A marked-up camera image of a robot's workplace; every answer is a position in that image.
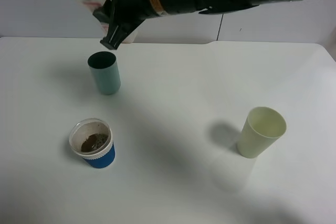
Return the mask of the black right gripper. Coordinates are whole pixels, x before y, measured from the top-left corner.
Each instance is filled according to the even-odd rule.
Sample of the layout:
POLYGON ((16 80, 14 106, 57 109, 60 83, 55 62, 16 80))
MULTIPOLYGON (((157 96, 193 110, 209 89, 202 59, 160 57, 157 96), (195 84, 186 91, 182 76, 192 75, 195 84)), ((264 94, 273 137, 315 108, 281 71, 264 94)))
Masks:
POLYGON ((109 25, 107 34, 100 40, 109 50, 117 50, 144 20, 167 15, 160 0, 106 0, 93 11, 98 21, 109 25))

